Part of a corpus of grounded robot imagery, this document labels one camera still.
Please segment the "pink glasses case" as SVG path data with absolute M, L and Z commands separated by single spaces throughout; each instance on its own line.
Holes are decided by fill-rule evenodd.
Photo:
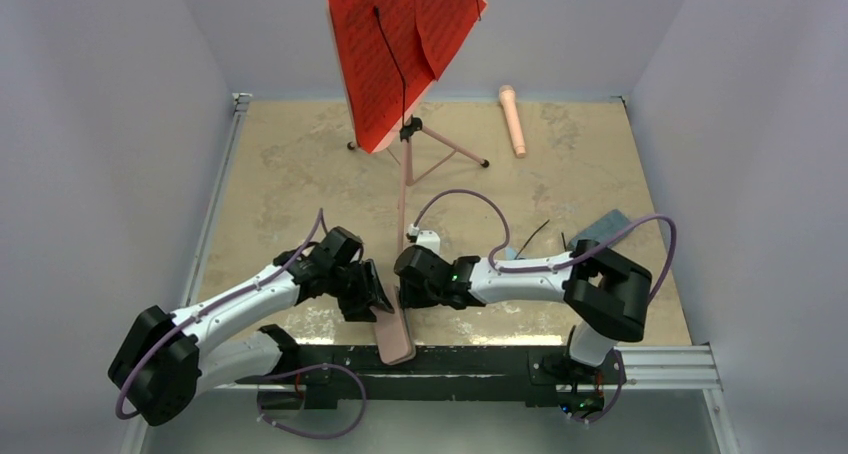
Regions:
M 416 355 L 405 312 L 399 307 L 397 287 L 391 283 L 382 285 L 393 312 L 373 309 L 376 322 L 373 331 L 380 360 L 386 365 L 397 365 L 413 359 Z

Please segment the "black sunglasses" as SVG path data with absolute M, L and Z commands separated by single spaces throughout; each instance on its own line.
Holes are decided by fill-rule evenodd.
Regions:
M 567 250 L 565 234 L 552 226 L 550 219 L 542 222 L 523 241 L 505 248 L 506 260 L 531 259 L 561 254 Z

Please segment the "blue glasses case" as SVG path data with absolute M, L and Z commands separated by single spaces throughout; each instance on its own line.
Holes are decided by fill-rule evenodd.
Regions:
M 619 209 L 612 209 L 575 234 L 568 242 L 573 247 L 581 240 L 604 242 L 613 238 L 616 233 L 631 223 L 630 219 Z

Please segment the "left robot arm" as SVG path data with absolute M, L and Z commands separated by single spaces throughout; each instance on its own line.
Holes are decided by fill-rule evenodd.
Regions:
M 362 240 L 337 226 L 307 239 L 259 273 L 206 301 L 135 318 L 109 369 L 118 388 L 115 414 L 159 426 L 199 394 L 244 378 L 284 383 L 297 373 L 299 347 L 283 329 L 266 326 L 244 341 L 232 338 L 253 323 L 308 300 L 334 298 L 347 322 L 374 323 L 395 311 Z

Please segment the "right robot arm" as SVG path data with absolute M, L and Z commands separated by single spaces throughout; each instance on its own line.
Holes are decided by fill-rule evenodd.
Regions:
M 569 306 L 581 319 L 561 355 L 564 373 L 584 381 L 618 343 L 644 338 L 653 276 L 645 267 L 592 240 L 546 259 L 490 264 L 479 256 L 447 262 L 414 245 L 397 258 L 399 302 L 404 309 L 455 310 L 509 301 Z

